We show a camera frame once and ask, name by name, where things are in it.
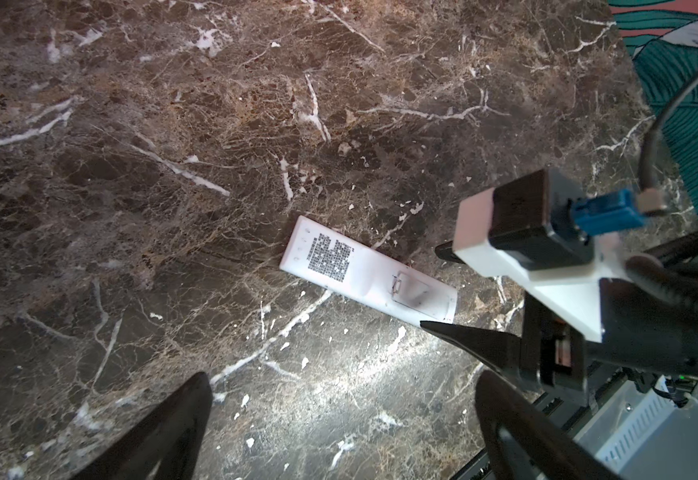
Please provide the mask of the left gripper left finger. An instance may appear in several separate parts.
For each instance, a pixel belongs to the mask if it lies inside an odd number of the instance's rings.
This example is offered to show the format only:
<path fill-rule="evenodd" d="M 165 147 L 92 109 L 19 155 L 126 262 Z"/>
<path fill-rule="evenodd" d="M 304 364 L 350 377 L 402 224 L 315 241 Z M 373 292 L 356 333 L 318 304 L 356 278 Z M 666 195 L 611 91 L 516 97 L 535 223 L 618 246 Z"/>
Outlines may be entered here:
<path fill-rule="evenodd" d="M 195 373 L 76 479 L 191 479 L 213 405 L 208 375 Z"/>

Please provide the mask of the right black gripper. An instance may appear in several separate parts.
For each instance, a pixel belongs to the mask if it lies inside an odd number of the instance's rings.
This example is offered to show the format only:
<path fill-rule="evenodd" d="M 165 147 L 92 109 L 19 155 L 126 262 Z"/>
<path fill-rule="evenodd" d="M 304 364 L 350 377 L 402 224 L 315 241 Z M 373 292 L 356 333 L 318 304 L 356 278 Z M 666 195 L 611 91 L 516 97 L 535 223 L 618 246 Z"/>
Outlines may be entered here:
<path fill-rule="evenodd" d="M 462 264 L 453 242 L 437 245 L 435 255 Z M 513 384 L 521 379 L 528 388 L 553 396 L 587 395 L 587 360 L 584 337 L 552 310 L 526 293 L 521 339 L 507 332 L 421 321 L 422 330 L 467 352 Z"/>

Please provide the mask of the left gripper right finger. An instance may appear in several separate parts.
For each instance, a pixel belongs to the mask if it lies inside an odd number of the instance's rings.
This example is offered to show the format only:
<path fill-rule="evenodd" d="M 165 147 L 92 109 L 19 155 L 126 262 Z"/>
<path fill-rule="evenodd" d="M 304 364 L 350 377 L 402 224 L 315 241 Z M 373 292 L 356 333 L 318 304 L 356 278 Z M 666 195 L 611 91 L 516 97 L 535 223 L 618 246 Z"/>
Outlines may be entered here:
<path fill-rule="evenodd" d="M 497 479 L 535 479 L 540 474 L 548 479 L 618 477 L 492 371 L 476 383 L 475 409 Z"/>

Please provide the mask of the white remote control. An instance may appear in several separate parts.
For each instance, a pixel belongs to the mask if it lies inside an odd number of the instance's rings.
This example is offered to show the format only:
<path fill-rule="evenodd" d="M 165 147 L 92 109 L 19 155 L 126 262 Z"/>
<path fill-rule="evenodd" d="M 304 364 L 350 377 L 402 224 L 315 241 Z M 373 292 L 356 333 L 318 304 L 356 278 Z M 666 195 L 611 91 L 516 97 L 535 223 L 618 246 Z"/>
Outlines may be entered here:
<path fill-rule="evenodd" d="M 455 317 L 455 288 L 304 216 L 295 224 L 280 268 L 416 327 L 421 321 L 451 324 Z M 396 303 L 392 299 L 392 286 L 399 273 L 427 281 L 446 293 L 449 298 L 446 317 L 435 320 Z"/>

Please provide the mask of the white battery compartment cover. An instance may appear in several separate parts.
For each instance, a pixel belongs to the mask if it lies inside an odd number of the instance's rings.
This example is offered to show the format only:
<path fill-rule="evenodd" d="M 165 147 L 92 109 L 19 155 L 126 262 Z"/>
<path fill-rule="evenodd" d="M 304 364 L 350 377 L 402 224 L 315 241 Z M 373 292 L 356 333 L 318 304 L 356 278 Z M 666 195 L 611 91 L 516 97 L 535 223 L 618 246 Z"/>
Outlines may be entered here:
<path fill-rule="evenodd" d="M 409 309 L 435 320 L 448 312 L 449 298 L 440 288 L 407 273 L 399 273 L 393 282 L 392 299 Z"/>

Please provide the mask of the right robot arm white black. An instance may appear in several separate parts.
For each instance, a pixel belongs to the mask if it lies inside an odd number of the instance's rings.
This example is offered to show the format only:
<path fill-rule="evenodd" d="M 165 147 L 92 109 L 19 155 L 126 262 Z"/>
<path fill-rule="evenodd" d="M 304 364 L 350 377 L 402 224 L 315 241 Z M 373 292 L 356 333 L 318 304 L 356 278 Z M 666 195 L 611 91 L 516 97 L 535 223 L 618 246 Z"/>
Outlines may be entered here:
<path fill-rule="evenodd" d="M 595 311 L 599 342 L 583 335 L 531 294 L 522 333 L 424 321 L 424 331 L 477 358 L 515 386 L 542 388 L 585 404 L 591 363 L 698 381 L 698 231 L 648 250 L 658 260 L 627 262 L 629 280 L 602 280 Z"/>

